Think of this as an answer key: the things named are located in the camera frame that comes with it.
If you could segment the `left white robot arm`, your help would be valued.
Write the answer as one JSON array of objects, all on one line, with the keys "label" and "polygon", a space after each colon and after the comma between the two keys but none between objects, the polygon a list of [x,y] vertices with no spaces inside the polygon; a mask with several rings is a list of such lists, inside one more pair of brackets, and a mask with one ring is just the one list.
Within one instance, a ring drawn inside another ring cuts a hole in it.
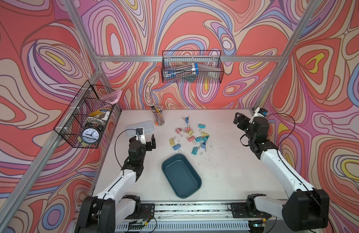
[{"label": "left white robot arm", "polygon": [[129,139],[128,157],[121,166],[120,174],[102,192],[83,200],[75,233],[114,233],[116,226],[126,217],[140,212],[140,197],[127,195],[126,192],[140,178],[146,152],[154,149],[154,135],[146,141],[144,129],[135,129],[135,136]]}]

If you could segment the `teal binder clip front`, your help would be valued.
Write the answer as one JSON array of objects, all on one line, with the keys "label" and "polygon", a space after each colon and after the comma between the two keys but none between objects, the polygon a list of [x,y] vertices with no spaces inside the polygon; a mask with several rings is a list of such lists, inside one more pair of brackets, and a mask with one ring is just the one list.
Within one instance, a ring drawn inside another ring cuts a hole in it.
[{"label": "teal binder clip front", "polygon": [[198,155],[198,154],[202,154],[203,152],[200,150],[200,147],[193,147],[193,149],[192,149],[192,152],[191,152],[191,154],[193,154],[193,155]]}]

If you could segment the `teal storage box tray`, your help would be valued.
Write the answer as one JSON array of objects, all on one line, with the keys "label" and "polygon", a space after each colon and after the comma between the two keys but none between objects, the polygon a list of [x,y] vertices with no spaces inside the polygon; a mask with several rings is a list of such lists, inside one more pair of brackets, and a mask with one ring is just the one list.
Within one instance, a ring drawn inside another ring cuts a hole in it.
[{"label": "teal storage box tray", "polygon": [[162,172],[180,199],[187,199],[202,186],[202,179],[183,154],[175,154],[162,163]]}]

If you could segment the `blue binder clip front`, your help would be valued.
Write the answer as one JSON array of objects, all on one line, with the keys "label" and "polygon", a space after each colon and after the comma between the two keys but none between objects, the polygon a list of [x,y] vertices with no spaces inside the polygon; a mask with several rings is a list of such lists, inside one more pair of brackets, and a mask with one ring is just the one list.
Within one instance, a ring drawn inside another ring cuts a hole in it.
[{"label": "blue binder clip front", "polygon": [[180,149],[181,148],[181,145],[178,143],[178,144],[175,144],[174,146],[172,146],[173,149],[179,153],[182,153],[182,150]]}]

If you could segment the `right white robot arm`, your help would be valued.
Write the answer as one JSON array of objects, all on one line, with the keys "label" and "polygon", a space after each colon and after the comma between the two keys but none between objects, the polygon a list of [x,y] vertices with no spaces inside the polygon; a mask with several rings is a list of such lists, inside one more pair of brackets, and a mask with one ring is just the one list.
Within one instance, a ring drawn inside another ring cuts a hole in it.
[{"label": "right white robot arm", "polygon": [[288,198],[278,200],[265,194],[251,194],[245,203],[247,214],[251,217],[259,213],[275,216],[295,232],[326,228],[330,224],[329,195],[307,182],[268,139],[267,113],[264,108],[257,108],[251,118],[236,113],[233,123],[244,132],[248,139],[246,146],[271,170]]}]

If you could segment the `pink binder clip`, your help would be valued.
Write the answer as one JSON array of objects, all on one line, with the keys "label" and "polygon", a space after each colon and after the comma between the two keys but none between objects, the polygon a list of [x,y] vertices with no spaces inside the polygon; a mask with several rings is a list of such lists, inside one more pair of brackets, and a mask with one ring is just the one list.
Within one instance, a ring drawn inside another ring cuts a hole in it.
[{"label": "pink binder clip", "polygon": [[187,140],[188,140],[189,142],[192,142],[194,145],[197,144],[197,141],[196,141],[196,137],[195,137],[195,136],[187,137]]},{"label": "pink binder clip", "polygon": [[176,128],[175,132],[176,132],[177,134],[179,134],[181,137],[183,137],[182,129],[181,129],[181,128]]},{"label": "pink binder clip", "polygon": [[191,125],[189,124],[189,125],[187,125],[186,127],[184,127],[184,129],[183,129],[183,131],[184,132],[188,132],[188,131],[191,131],[192,130],[192,127],[191,127]]}]

